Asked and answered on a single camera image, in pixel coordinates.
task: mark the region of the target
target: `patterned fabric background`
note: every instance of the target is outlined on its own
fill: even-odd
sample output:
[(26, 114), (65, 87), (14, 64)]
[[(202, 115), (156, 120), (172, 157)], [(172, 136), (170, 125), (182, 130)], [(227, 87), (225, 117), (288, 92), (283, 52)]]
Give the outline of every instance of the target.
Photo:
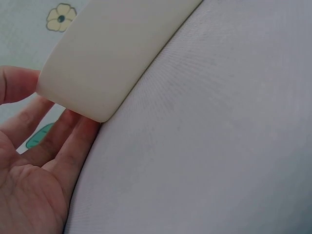
[[(0, 65), (41, 69), (53, 47), (88, 0), (1, 0)], [(0, 106), (0, 123), (16, 114), (32, 98)], [(56, 105), (34, 135), (18, 151), (34, 146), (63, 111)]]

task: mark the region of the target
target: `hand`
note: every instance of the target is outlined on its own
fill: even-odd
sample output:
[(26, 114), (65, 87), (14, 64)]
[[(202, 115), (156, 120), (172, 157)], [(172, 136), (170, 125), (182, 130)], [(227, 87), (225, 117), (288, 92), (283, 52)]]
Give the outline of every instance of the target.
[[(0, 105), (34, 93), (38, 74), (0, 67)], [(71, 195), (99, 123), (65, 110), (41, 143), (17, 153), (52, 106), (36, 97), (0, 125), (0, 233), (63, 231)]]

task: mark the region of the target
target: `cream-colored plastic piece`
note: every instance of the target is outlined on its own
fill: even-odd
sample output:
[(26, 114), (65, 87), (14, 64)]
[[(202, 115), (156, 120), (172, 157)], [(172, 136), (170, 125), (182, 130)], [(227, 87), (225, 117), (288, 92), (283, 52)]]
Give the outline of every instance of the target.
[(201, 0), (92, 0), (39, 76), (37, 93), (107, 121)]

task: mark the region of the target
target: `yellow flower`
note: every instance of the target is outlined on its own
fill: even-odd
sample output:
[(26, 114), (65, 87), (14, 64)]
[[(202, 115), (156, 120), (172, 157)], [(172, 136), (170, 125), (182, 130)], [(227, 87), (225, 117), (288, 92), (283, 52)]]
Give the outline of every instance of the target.
[(50, 11), (47, 18), (47, 28), (51, 31), (64, 32), (76, 17), (76, 10), (69, 4), (60, 3)]

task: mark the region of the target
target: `white fabric surface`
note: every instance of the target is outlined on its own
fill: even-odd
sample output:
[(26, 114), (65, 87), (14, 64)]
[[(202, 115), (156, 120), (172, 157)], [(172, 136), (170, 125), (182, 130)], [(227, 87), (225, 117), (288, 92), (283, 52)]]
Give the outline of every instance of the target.
[(65, 233), (310, 233), (311, 11), (204, 0), (102, 127)]

